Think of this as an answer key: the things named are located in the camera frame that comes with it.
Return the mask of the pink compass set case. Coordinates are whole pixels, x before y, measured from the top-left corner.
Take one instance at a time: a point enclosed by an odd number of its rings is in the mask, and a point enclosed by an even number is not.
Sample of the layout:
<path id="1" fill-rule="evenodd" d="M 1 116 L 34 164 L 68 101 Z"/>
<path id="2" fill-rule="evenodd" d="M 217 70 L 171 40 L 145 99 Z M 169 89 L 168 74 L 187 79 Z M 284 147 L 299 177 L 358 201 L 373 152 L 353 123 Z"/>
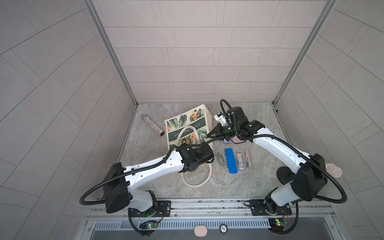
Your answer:
<path id="1" fill-rule="evenodd" d="M 233 137 L 233 138 L 231 138 L 231 141 L 232 141 L 234 144 L 239 144 L 239 143 L 241 143 L 241 141 L 240 141 L 237 137 Z"/>

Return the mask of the clear case with green card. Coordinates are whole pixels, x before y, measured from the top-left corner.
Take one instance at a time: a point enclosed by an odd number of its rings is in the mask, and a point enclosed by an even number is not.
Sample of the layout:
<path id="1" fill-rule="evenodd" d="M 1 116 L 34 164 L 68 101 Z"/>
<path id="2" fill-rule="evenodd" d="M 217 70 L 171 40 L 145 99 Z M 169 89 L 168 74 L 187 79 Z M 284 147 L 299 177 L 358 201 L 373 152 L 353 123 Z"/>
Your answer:
<path id="1" fill-rule="evenodd" d="M 227 167 L 227 163 L 226 163 L 226 160 L 224 158 L 224 156 L 219 152 L 219 151 L 216 151 L 216 158 L 219 162 L 219 165 L 224 169 L 224 170 L 227 170 L 228 167 Z"/>

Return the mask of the cream canvas floral tote bag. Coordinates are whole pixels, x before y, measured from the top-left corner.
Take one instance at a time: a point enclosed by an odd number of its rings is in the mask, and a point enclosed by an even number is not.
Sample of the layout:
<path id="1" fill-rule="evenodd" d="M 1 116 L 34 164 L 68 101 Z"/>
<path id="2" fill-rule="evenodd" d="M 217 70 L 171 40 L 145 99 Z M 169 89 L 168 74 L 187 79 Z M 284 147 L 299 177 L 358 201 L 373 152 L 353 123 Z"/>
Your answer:
<path id="1" fill-rule="evenodd" d="M 208 139 L 211 130 L 211 114 L 204 104 L 165 120 L 169 145 L 200 144 Z"/>

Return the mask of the clear compass case with barcode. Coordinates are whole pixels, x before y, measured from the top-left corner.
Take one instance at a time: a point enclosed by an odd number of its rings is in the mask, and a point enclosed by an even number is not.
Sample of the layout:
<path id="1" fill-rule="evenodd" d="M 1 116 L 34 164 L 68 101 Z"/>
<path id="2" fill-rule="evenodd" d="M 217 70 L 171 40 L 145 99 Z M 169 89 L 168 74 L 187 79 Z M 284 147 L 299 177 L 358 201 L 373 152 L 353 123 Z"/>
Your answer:
<path id="1" fill-rule="evenodd" d="M 239 165 L 239 170 L 244 171 L 244 161 L 243 161 L 243 155 L 240 152 L 237 152 L 237 158 L 238 158 L 238 165 Z"/>

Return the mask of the clear case with pink insert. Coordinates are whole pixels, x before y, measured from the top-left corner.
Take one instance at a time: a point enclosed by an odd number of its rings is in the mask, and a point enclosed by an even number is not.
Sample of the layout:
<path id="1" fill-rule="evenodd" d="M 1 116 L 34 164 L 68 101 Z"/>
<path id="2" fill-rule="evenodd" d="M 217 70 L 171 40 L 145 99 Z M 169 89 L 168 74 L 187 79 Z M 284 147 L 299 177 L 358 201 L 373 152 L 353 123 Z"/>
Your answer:
<path id="1" fill-rule="evenodd" d="M 246 149 L 246 166 L 247 166 L 247 169 L 249 170 L 252 169 L 252 161 L 251 161 L 250 152 L 248 149 Z"/>

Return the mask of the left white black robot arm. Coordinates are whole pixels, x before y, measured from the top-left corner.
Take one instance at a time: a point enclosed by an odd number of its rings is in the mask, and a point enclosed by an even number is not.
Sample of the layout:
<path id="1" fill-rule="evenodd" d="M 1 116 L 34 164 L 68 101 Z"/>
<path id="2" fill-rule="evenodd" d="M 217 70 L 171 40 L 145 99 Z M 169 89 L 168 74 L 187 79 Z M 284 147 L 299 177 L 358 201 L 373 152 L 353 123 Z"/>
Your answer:
<path id="1" fill-rule="evenodd" d="M 212 163 L 214 158 L 207 143 L 182 144 L 179 147 L 171 145 L 165 156 L 143 164 L 123 167 L 117 163 L 110 168 L 103 182 L 80 197 L 79 203 L 83 206 L 105 204 L 108 214 L 126 207 L 153 212 L 158 206 L 155 194 L 141 191 L 139 187 L 168 174 L 193 172 L 203 164 Z"/>

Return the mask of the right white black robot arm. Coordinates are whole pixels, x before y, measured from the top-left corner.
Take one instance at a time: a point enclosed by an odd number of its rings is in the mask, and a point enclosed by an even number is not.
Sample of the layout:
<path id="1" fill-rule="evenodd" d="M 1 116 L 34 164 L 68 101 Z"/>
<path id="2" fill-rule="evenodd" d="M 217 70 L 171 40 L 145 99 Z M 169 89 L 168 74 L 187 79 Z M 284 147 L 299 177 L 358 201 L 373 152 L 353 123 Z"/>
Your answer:
<path id="1" fill-rule="evenodd" d="M 222 110 L 215 116 L 217 126 L 208 134 L 214 140 L 229 141 L 236 137 L 241 143 L 249 141 L 263 147 L 280 161 L 291 175 L 286 182 L 272 190 L 262 203 L 262 207 L 269 215 L 275 215 L 281 207 L 288 203 L 300 201 L 310 202 L 313 199 L 323 200 L 334 204 L 344 204 L 347 194 L 335 177 L 326 169 L 322 156 L 310 155 L 290 145 L 274 135 L 264 124 L 259 121 L 249 121 L 240 107 L 231 107 L 228 101 L 220 100 L 221 108 L 227 106 L 227 111 Z M 339 190 L 340 199 L 330 199 L 319 195 L 319 192 L 331 182 Z"/>

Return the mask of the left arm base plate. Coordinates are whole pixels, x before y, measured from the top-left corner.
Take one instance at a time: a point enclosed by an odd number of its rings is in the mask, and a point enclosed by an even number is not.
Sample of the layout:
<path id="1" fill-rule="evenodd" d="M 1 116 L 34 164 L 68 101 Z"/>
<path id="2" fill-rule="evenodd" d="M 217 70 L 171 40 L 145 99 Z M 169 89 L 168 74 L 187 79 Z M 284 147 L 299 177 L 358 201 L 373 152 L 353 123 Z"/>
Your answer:
<path id="1" fill-rule="evenodd" d="M 136 209 L 129 209 L 129 214 L 133 218 L 160 218 L 160 217 L 169 217 L 171 212 L 171 201 L 158 201 L 158 206 L 156 209 L 153 209 L 153 212 L 146 210 L 140 212 Z"/>

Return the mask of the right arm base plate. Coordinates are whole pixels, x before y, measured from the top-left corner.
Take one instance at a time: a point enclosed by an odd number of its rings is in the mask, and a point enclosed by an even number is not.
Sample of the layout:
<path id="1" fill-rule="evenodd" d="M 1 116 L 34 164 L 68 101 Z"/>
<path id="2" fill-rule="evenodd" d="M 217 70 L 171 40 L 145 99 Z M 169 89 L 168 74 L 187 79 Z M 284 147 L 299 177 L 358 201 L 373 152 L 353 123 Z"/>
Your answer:
<path id="1" fill-rule="evenodd" d="M 290 216 L 292 209 L 289 204 L 278 206 L 273 201 L 264 199 L 253 199 L 244 202 L 244 205 L 251 209 L 252 216 Z"/>

